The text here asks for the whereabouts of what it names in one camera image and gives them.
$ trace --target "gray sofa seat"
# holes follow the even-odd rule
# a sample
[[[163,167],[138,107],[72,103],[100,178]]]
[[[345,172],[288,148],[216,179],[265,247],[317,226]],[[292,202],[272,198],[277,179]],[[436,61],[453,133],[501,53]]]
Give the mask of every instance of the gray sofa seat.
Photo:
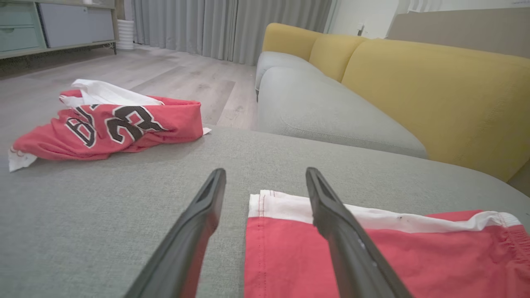
[[[307,196],[315,166],[346,204],[421,215],[509,212],[530,228],[530,198],[489,175],[410,156],[211,126],[192,143],[102,161],[0,159],[0,296],[121,297],[210,172],[226,169],[220,223],[197,297],[242,297],[250,194]]]
[[[318,68],[300,57],[285,53],[265,51],[260,54],[258,65],[256,66],[257,91],[260,89],[261,78],[265,72],[271,67],[275,66],[285,66],[289,68],[300,69],[301,71],[305,72],[324,75]]]
[[[427,158],[414,135],[362,97],[323,74],[288,67],[261,80],[258,130]]]

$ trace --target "white sheer curtain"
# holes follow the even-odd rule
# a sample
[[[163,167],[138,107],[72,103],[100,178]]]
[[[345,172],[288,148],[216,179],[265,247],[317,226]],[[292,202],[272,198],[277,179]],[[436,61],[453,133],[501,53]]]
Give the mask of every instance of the white sheer curtain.
[[[255,65],[272,22],[322,32],[332,0],[133,0],[136,42]]]

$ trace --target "gray cabinet door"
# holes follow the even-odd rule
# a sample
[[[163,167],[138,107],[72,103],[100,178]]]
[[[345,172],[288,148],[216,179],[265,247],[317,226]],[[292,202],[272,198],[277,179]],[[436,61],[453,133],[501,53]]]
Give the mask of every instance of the gray cabinet door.
[[[41,3],[40,13],[48,47],[57,48],[92,42],[86,7]]]
[[[93,42],[114,39],[110,9],[89,7],[89,28]]]

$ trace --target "cabinet drawer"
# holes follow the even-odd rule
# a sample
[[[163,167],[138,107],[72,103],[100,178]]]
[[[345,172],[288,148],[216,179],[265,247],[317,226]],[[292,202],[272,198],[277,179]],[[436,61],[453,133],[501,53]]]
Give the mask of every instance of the cabinet drawer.
[[[38,47],[35,28],[0,28],[0,51]]]
[[[33,25],[33,3],[0,2],[0,25]]]

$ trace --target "wooden floor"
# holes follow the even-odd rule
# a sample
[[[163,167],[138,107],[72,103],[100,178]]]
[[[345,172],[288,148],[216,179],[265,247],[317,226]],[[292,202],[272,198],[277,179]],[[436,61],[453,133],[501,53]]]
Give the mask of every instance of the wooden floor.
[[[43,125],[64,106],[59,92],[78,79],[105,81],[145,95],[201,102],[206,124],[254,129],[257,122],[255,66],[167,49],[97,49],[83,61],[0,80],[0,152]]]

